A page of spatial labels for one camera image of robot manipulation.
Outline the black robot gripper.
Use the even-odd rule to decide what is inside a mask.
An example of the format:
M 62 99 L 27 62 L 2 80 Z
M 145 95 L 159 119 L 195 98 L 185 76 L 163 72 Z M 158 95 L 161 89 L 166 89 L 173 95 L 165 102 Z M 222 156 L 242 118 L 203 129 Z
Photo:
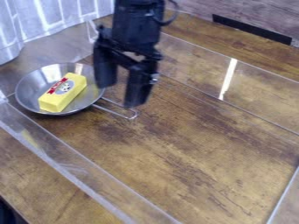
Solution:
M 117 84 L 117 63 L 131 66 L 125 100 L 129 109 L 146 104 L 159 79 L 158 62 L 163 55 L 155 46 L 163 26 L 165 0 L 117 0 L 113 27 L 98 27 L 98 40 L 94 45 L 98 87 L 107 88 Z M 145 59 L 137 63 L 125 52 L 141 55 Z

